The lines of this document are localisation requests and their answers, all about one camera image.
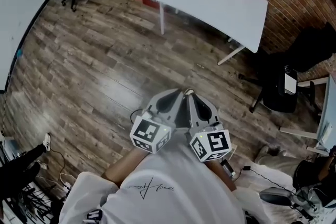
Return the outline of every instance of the chair backrest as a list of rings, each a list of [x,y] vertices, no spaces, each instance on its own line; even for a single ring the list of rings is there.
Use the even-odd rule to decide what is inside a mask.
[[[306,72],[336,53],[336,31],[326,23],[323,29],[305,28],[285,52],[286,64],[298,72]]]

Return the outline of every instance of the black pants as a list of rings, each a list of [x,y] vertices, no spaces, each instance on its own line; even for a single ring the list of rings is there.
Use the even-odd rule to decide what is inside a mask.
[[[35,163],[29,169],[28,166],[44,152],[46,148],[40,144],[25,155],[0,167],[0,200],[17,194],[34,180],[40,171],[40,165]]]

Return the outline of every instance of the forearm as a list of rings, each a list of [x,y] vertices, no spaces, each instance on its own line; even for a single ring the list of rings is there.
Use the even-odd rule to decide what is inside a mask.
[[[116,163],[111,164],[101,177],[112,181],[120,187],[125,178],[134,171],[148,154],[149,152],[135,147]]]
[[[329,174],[329,166],[334,160],[334,157],[329,157],[326,161],[325,165],[323,166],[321,172],[319,173],[319,181],[322,181],[324,178],[326,178]]]
[[[228,174],[224,171],[219,161],[208,161],[204,162],[204,164],[213,171],[222,181],[223,183],[231,190],[236,190],[236,185],[233,183],[231,178],[228,176]]]

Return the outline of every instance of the person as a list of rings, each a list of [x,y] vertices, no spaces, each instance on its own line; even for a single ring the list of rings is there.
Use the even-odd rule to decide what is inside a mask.
[[[218,160],[201,163],[175,134],[156,154],[132,149],[101,177],[81,173],[59,223],[266,223],[263,211],[244,214],[238,190]]]
[[[50,142],[51,137],[47,133],[42,144],[0,167],[0,219],[3,219],[3,200],[19,193],[31,183],[41,168],[48,169],[41,161],[36,161],[32,167],[28,167],[43,153],[50,151]]]
[[[329,157],[318,157],[315,162],[288,157],[286,151],[271,156],[268,151],[269,147],[264,146],[254,162],[289,175],[296,190],[311,186],[323,206],[336,199],[336,145],[330,150]]]

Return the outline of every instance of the white t-shirt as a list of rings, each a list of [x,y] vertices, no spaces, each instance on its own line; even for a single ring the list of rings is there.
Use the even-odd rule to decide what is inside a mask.
[[[81,173],[59,223],[82,223],[95,209],[103,212],[101,224],[245,223],[239,201],[198,161],[184,135],[147,156],[120,189],[97,175]]]

